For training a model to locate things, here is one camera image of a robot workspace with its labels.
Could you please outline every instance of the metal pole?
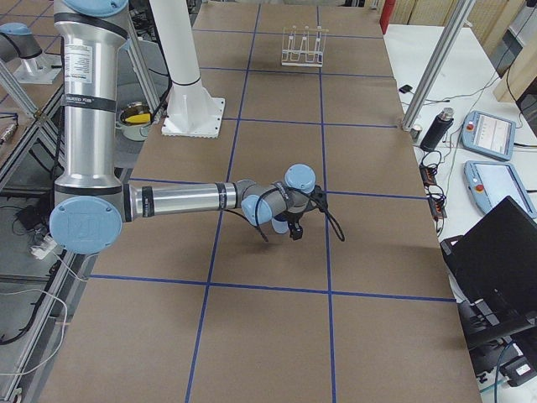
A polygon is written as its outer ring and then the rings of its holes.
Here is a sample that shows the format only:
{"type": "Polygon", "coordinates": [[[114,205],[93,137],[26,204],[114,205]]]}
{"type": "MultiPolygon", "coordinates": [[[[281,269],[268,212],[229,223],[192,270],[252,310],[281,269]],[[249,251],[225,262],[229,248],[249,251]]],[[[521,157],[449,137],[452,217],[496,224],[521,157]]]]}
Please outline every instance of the metal pole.
{"type": "Polygon", "coordinates": [[[159,95],[154,87],[153,80],[151,80],[145,60],[142,57],[142,50],[140,49],[140,44],[138,43],[136,29],[134,28],[133,21],[130,19],[130,17],[128,18],[127,31],[128,36],[131,39],[130,46],[127,50],[128,57],[130,57],[131,62],[133,63],[134,72],[138,77],[138,81],[140,82],[140,86],[142,87],[142,91],[145,95],[145,99],[148,102],[149,108],[157,113],[158,111],[156,109],[160,104],[159,95]]]}
{"type": "Polygon", "coordinates": [[[410,131],[410,128],[414,125],[425,99],[429,95],[430,89],[435,84],[436,77],[440,73],[444,62],[450,53],[451,47],[455,44],[456,38],[461,32],[475,3],[476,0],[459,0],[457,3],[449,23],[447,23],[442,32],[442,36],[438,40],[438,44],[436,44],[433,55],[430,57],[429,64],[421,77],[420,84],[416,88],[415,95],[404,115],[403,122],[401,123],[403,130],[410,131]]]}

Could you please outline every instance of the blue tape line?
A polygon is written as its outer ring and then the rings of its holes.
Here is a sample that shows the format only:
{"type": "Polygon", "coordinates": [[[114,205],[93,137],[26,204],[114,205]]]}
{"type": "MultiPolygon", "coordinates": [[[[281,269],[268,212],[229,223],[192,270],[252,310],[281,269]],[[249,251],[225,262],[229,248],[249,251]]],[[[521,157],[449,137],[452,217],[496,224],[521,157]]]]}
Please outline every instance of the blue tape line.
{"type": "Polygon", "coordinates": [[[203,304],[201,305],[200,321],[198,322],[198,331],[197,331],[197,334],[196,334],[196,343],[194,345],[194,353],[192,355],[192,363],[190,365],[190,374],[189,374],[189,378],[188,378],[188,386],[186,388],[186,393],[185,393],[185,403],[188,403],[190,401],[190,394],[192,392],[192,383],[194,381],[194,374],[196,372],[198,351],[200,350],[201,333],[203,331],[203,323],[205,321],[205,313],[206,313],[206,309],[207,309],[207,302],[209,301],[209,290],[211,288],[212,271],[213,271],[214,266],[215,266],[216,250],[218,248],[218,240],[220,238],[220,230],[221,230],[221,228],[222,228],[222,212],[220,212],[220,217],[218,218],[218,224],[216,225],[215,242],[212,245],[211,264],[209,266],[209,273],[207,275],[205,294],[203,296],[203,304]]]}
{"type": "MultiPolygon", "coordinates": [[[[234,67],[200,67],[200,70],[217,70],[217,71],[246,71],[246,69],[238,69],[234,67]]],[[[297,74],[297,75],[310,75],[317,76],[319,73],[314,71],[285,71],[285,70],[258,70],[248,69],[253,73],[267,73],[267,74],[297,74]]],[[[354,73],[321,73],[323,76],[342,76],[342,77],[361,77],[361,78],[394,78],[394,76],[379,76],[374,74],[354,74],[354,73]]]]}
{"type": "Polygon", "coordinates": [[[35,14],[34,15],[30,15],[30,14],[9,14],[9,17],[25,17],[25,18],[36,18],[36,17],[40,17],[40,18],[54,18],[54,15],[42,15],[40,14],[39,16],[36,16],[35,14]]]}
{"type": "Polygon", "coordinates": [[[0,15],[0,20],[2,20],[4,17],[7,17],[8,15],[11,15],[10,13],[22,2],[23,0],[18,0],[13,7],[11,7],[5,14],[0,15]]]}
{"type": "Polygon", "coordinates": [[[427,200],[425,196],[403,196],[403,195],[389,195],[381,193],[362,193],[358,191],[326,191],[326,193],[332,195],[344,195],[344,196],[365,196],[365,197],[387,197],[390,199],[410,199],[410,200],[427,200]]]}
{"type": "Polygon", "coordinates": [[[333,291],[334,296],[361,296],[365,298],[380,298],[384,300],[406,300],[406,301],[431,301],[456,303],[455,298],[442,298],[437,296],[398,296],[395,294],[375,294],[369,292],[333,291]]]}
{"type": "Polygon", "coordinates": [[[286,123],[286,124],[314,124],[315,126],[346,126],[350,128],[397,128],[396,125],[382,124],[361,124],[361,123],[320,123],[320,122],[301,122],[294,120],[273,120],[273,119],[254,119],[254,118],[223,118],[222,120],[237,120],[241,122],[260,122],[260,123],[286,123]]]}
{"type": "Polygon", "coordinates": [[[38,19],[42,18],[44,16],[43,14],[45,14],[47,11],[49,11],[49,8],[51,8],[52,6],[54,6],[54,2],[50,2],[49,6],[45,10],[43,10],[43,12],[40,15],[38,15],[34,21],[32,21],[32,23],[28,26],[28,28],[31,28],[32,25],[34,25],[37,22],[38,19]]]}
{"type": "Polygon", "coordinates": [[[246,96],[246,88],[248,85],[248,73],[250,71],[250,65],[252,64],[253,45],[255,44],[255,35],[259,24],[259,15],[261,14],[261,4],[258,5],[258,13],[255,18],[255,26],[253,27],[252,43],[250,44],[250,53],[248,54],[248,63],[246,64],[246,74],[244,76],[244,85],[242,86],[241,103],[238,107],[237,126],[235,127],[235,134],[233,135],[232,154],[229,158],[229,166],[227,167],[226,181],[232,174],[233,159],[235,158],[235,149],[237,147],[238,131],[241,125],[242,108],[244,106],[244,98],[246,96]]]}
{"type": "Polygon", "coordinates": [[[189,182],[189,181],[168,181],[164,179],[149,179],[149,178],[130,178],[130,181],[135,182],[155,182],[155,183],[171,183],[176,185],[203,185],[205,182],[189,182]]]}
{"type": "MultiPolygon", "coordinates": [[[[244,77],[244,86],[242,88],[241,103],[240,103],[240,106],[239,106],[239,109],[238,109],[238,118],[239,119],[237,121],[237,126],[235,127],[235,135],[233,137],[232,152],[231,152],[231,155],[229,157],[229,166],[227,168],[226,181],[229,181],[229,177],[231,175],[231,170],[232,170],[232,165],[233,165],[233,157],[235,155],[235,147],[237,146],[237,136],[238,136],[238,129],[239,129],[239,125],[240,125],[240,117],[241,117],[241,113],[242,113],[242,105],[244,103],[244,94],[246,92],[246,85],[247,85],[247,82],[248,82],[248,69],[250,68],[250,63],[251,63],[251,60],[252,60],[253,42],[255,41],[255,31],[258,28],[258,21],[259,21],[259,14],[260,13],[261,13],[261,4],[258,5],[258,13],[257,13],[256,18],[255,18],[255,27],[253,29],[254,34],[252,36],[252,44],[250,46],[250,54],[248,56],[247,71],[246,71],[246,75],[244,77]]],[[[189,379],[188,379],[188,386],[187,386],[186,393],[185,393],[185,403],[189,403],[189,401],[190,401],[190,394],[191,394],[191,391],[192,391],[192,383],[194,381],[194,375],[195,375],[195,372],[196,372],[197,355],[198,355],[198,351],[199,351],[199,348],[200,348],[201,333],[202,333],[202,330],[203,330],[203,322],[205,320],[205,312],[206,312],[206,307],[207,307],[207,301],[209,299],[209,290],[211,289],[212,271],[214,269],[214,264],[215,264],[215,259],[216,259],[216,250],[218,248],[218,240],[220,238],[220,231],[221,231],[221,228],[222,228],[222,217],[223,217],[222,212],[220,212],[220,217],[218,218],[218,225],[216,226],[215,242],[214,242],[213,248],[212,248],[211,266],[209,268],[209,274],[207,276],[207,283],[208,284],[207,284],[207,286],[205,288],[205,295],[203,297],[203,305],[201,307],[200,321],[199,321],[199,324],[198,324],[198,333],[196,335],[196,344],[195,344],[195,347],[194,347],[194,354],[192,356],[192,364],[190,366],[190,375],[189,375],[189,379]]]]}
{"type": "Polygon", "coordinates": [[[175,280],[175,279],[159,279],[152,277],[137,277],[131,275],[90,275],[92,279],[105,279],[105,280],[128,280],[128,281],[142,281],[145,283],[172,283],[172,284],[186,284],[186,285],[207,285],[205,281],[195,280],[175,280]]]}
{"type": "Polygon", "coordinates": [[[58,35],[55,37],[55,39],[50,42],[50,44],[46,47],[46,49],[44,50],[45,53],[47,53],[47,51],[52,47],[52,45],[56,42],[56,40],[60,39],[61,37],[58,35]]]}
{"type": "Polygon", "coordinates": [[[343,76],[343,77],[364,77],[364,78],[394,78],[394,76],[378,76],[374,74],[352,74],[352,73],[322,73],[323,76],[343,76]]]}
{"type": "Polygon", "coordinates": [[[396,124],[325,123],[326,126],[348,126],[350,128],[397,128],[396,124]]]}
{"type": "Polygon", "coordinates": [[[246,69],[238,69],[233,67],[200,67],[200,70],[246,71],[246,69]]]}
{"type": "Polygon", "coordinates": [[[278,287],[271,285],[246,285],[246,284],[233,284],[233,283],[214,283],[211,282],[212,287],[221,288],[238,288],[244,290],[268,290],[268,291],[285,291],[285,292],[298,292],[303,294],[322,294],[328,295],[327,290],[311,290],[307,288],[293,288],[293,287],[278,287]]]}
{"type": "Polygon", "coordinates": [[[123,280],[123,281],[140,281],[145,283],[168,283],[168,284],[183,284],[183,285],[200,285],[200,286],[215,286],[221,288],[233,288],[244,290],[266,290],[266,291],[285,291],[296,292],[299,294],[321,294],[334,296],[355,296],[364,298],[379,298],[389,300],[408,300],[408,301],[433,301],[433,302],[456,302],[455,298],[444,298],[435,296],[402,296],[397,294],[376,294],[369,292],[357,292],[357,291],[337,291],[337,290],[313,290],[309,288],[295,288],[295,287],[281,287],[271,285],[250,285],[250,284],[233,284],[233,283],[221,283],[212,281],[196,281],[196,280],[181,280],[181,279],[165,279],[156,277],[139,277],[131,275],[103,275],[92,274],[92,279],[103,280],[123,280]]]}
{"type": "MultiPolygon", "coordinates": [[[[319,6],[315,8],[317,12],[317,26],[321,25],[321,11],[319,6]]],[[[319,98],[321,110],[321,147],[322,147],[322,174],[323,186],[327,188],[326,179],[326,147],[325,147],[325,109],[322,91],[322,67],[318,70],[319,75],[319,98]]],[[[332,268],[331,268],[331,249],[330,249],[330,229],[328,218],[325,217],[325,247],[326,247],[326,283],[328,285],[328,325],[330,335],[330,371],[331,371],[331,393],[332,403],[337,403],[337,383],[336,383],[336,348],[334,337],[334,309],[332,303],[332,268]]]]}
{"type": "Polygon", "coordinates": [[[320,123],[317,122],[300,122],[293,120],[272,120],[272,119],[251,119],[251,118],[238,118],[242,122],[261,122],[261,123],[286,123],[286,124],[313,124],[315,126],[320,126],[320,123]]]}

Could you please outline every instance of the thermos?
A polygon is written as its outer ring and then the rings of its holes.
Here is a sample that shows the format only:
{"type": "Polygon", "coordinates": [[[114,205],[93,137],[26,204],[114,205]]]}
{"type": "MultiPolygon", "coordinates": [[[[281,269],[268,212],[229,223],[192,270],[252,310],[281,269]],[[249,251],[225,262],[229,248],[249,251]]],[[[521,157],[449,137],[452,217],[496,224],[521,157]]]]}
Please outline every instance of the thermos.
{"type": "Polygon", "coordinates": [[[420,148],[426,152],[433,151],[452,124],[453,109],[445,107],[430,125],[429,130],[427,130],[427,133],[421,141],[420,148]]]}

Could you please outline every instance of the sticker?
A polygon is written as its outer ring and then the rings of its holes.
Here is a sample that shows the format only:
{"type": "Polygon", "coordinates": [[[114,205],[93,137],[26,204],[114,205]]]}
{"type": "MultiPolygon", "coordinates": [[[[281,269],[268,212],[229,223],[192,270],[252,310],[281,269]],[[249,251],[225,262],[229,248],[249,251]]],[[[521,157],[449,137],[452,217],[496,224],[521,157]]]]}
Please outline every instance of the sticker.
{"type": "Polygon", "coordinates": [[[65,46],[65,80],[92,83],[93,48],[83,44],[65,46]]]}
{"type": "Polygon", "coordinates": [[[516,371],[517,371],[517,374],[519,374],[519,376],[522,376],[522,375],[524,375],[526,372],[531,371],[531,368],[530,368],[529,365],[524,364],[524,365],[522,365],[521,367],[517,368],[516,371]]]}

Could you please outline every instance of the robotic arm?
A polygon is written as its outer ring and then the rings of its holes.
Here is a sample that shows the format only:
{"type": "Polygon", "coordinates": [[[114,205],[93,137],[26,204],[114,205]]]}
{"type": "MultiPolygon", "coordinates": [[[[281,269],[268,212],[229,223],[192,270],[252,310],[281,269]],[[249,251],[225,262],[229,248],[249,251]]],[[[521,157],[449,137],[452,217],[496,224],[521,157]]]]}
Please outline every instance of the robotic arm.
{"type": "Polygon", "coordinates": [[[19,58],[22,61],[20,73],[15,76],[21,82],[52,82],[61,68],[55,65],[58,58],[46,55],[35,40],[30,29],[21,23],[0,25],[0,60],[4,63],[19,58]]]}
{"type": "MultiPolygon", "coordinates": [[[[136,188],[116,178],[117,51],[127,39],[128,18],[128,0],[55,0],[55,26],[65,40],[65,171],[55,182],[50,216],[56,242],[93,254],[114,242],[123,222],[138,217],[238,207],[252,225],[288,222],[291,237],[300,238],[302,214],[326,210],[324,192],[306,165],[293,165],[269,186],[239,181],[136,188]]],[[[186,21],[190,29],[188,15],[186,21]]]]}

